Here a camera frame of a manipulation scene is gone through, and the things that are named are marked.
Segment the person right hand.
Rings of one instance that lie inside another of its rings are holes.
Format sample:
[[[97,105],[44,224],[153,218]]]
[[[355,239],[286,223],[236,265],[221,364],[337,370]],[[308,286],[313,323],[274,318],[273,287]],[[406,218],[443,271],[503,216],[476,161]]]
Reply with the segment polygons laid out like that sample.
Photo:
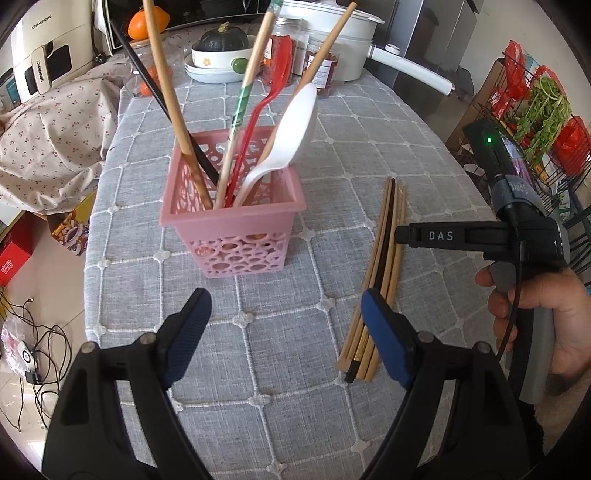
[[[553,385],[535,405],[543,450],[549,452],[573,420],[590,386],[590,296],[574,272],[565,269],[523,282],[520,307],[554,312]]]

